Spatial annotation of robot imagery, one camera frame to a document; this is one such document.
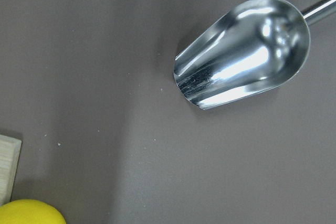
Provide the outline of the silver metal scoop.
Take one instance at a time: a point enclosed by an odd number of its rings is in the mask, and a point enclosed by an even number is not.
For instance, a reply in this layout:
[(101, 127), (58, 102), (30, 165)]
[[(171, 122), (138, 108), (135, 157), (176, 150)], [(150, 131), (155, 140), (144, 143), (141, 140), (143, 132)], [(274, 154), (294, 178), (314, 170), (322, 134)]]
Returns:
[(307, 61), (309, 27), (335, 13), (335, 0), (300, 11), (286, 0), (249, 0), (213, 23), (174, 60), (174, 80), (203, 110), (291, 80)]

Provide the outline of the wooden cutting board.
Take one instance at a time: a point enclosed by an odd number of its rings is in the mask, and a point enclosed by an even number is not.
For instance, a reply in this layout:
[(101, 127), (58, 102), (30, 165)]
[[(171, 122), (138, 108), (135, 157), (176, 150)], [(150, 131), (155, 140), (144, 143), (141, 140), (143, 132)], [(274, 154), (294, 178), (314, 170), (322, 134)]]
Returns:
[(1, 206), (11, 199), (21, 145), (21, 140), (1, 135)]

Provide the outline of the whole yellow lemon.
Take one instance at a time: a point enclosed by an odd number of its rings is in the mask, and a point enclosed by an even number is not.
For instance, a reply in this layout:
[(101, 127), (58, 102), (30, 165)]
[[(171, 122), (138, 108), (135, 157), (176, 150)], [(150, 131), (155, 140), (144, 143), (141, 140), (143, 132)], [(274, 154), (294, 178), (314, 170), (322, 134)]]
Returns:
[(1, 223), (66, 223), (53, 206), (39, 200), (21, 199), (1, 206)]

